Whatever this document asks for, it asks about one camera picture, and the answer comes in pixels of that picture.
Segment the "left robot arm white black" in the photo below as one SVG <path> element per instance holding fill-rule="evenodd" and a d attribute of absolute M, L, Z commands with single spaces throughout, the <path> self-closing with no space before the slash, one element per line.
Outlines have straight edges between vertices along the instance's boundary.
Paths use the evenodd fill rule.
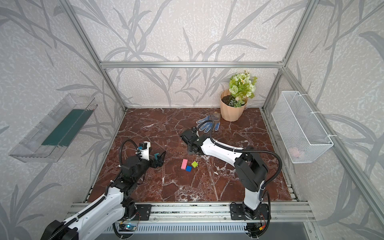
<path fill-rule="evenodd" d="M 115 222 L 132 219 L 137 214 L 131 195 L 150 168 L 160 168 L 166 153 L 151 155 L 151 143 L 134 144 L 136 152 L 123 160 L 119 152 L 119 173 L 105 193 L 70 218 L 51 222 L 43 232 L 43 240 L 94 240 Z"/>

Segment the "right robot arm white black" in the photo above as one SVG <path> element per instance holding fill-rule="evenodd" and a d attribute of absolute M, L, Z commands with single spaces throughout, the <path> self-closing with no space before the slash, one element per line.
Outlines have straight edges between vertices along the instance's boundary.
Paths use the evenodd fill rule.
<path fill-rule="evenodd" d="M 208 135 L 200 136 L 198 128 L 193 127 L 185 130 L 180 138 L 187 145 L 189 153 L 212 156 L 235 168 L 240 182 L 245 187 L 244 215 L 254 220 L 261 215 L 261 204 L 263 194 L 267 193 L 267 185 L 282 171 L 282 159 L 275 152 L 268 150 L 256 150 L 250 146 L 238 148 L 221 143 L 212 137 L 212 133 L 213 131 L 210 131 Z M 269 168 L 260 157 L 260 153 L 271 155 L 278 161 L 278 168 L 270 178 L 267 178 Z"/>

